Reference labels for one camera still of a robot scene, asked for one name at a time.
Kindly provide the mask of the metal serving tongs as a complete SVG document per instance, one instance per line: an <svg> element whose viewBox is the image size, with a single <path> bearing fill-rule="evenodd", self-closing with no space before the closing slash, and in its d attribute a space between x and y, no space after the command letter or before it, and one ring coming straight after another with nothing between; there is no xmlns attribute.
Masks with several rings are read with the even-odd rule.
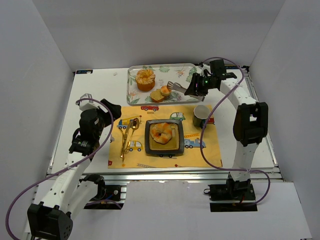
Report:
<svg viewBox="0 0 320 240"><path fill-rule="evenodd" d="M174 90L174 91L178 91L182 94L184 94L186 92L186 88L182 87L178 82L172 82L172 81L168 81L166 87L169 90ZM189 95L189 97L192 97L194 99L197 99L201 102L203 102L205 100L204 96L196 96L196 95Z"/></svg>

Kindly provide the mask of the small round bun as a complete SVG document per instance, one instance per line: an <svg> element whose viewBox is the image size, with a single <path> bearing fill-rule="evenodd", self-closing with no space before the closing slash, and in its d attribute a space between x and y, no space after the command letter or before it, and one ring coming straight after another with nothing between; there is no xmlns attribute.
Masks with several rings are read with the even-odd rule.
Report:
<svg viewBox="0 0 320 240"><path fill-rule="evenodd" d="M172 90L169 89L166 85L162 86L160 89L160 93L164 97L170 96L171 92L172 92Z"/></svg>

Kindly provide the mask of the twisted ring bread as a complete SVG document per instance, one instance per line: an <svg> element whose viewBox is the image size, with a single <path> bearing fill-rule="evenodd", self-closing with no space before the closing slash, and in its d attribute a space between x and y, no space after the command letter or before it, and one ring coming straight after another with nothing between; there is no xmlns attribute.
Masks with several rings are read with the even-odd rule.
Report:
<svg viewBox="0 0 320 240"><path fill-rule="evenodd" d="M150 134L152 139L159 144L167 144L172 139L172 128L167 122L155 124Z"/></svg>

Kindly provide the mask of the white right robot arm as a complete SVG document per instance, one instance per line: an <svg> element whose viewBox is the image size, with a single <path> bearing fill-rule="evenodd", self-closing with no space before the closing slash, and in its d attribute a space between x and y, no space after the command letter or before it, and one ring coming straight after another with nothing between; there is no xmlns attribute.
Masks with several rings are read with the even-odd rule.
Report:
<svg viewBox="0 0 320 240"><path fill-rule="evenodd" d="M223 97L214 106L214 110L225 100L231 102L236 110L232 127L236 151L233 166L227 171L234 183L247 184L256 149L268 133L269 107L267 103L255 100L243 89L243 75L238 78L233 72L227 72L226 61L225 58L211 57L207 59L208 64L200 62L201 72L192 74L184 94L205 97L209 90L217 89Z"/></svg>

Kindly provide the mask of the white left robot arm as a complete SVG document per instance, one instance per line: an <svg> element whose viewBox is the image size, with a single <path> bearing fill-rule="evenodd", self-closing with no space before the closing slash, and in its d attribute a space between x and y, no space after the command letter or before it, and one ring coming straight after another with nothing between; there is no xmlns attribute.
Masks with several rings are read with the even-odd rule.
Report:
<svg viewBox="0 0 320 240"><path fill-rule="evenodd" d="M106 99L83 98L76 102L81 110L79 127L74 131L65 168L38 204L31 204L27 218L31 235L42 240L67 240L80 211L92 199L106 193L104 178L83 176L94 155L102 147L100 138L122 115L121 106Z"/></svg>

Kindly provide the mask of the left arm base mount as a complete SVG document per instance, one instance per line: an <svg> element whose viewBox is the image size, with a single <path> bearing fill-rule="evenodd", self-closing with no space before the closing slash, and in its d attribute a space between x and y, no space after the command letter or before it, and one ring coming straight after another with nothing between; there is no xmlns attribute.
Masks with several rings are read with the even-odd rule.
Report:
<svg viewBox="0 0 320 240"><path fill-rule="evenodd" d="M121 194L125 192L125 187L122 185L106 184L102 175L90 174L79 180L78 186L82 182L93 182L97 185L96 195L90 199L90 201L98 201L109 199L113 201L120 201L122 199Z"/></svg>

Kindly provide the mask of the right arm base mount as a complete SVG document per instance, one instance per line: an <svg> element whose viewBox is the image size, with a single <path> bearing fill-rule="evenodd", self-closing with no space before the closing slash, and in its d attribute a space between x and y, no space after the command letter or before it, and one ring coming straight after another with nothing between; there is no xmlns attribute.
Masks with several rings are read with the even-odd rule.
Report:
<svg viewBox="0 0 320 240"><path fill-rule="evenodd" d="M212 213L256 212L256 195L251 180L235 181L228 177L224 184L211 184L203 190L209 197Z"/></svg>

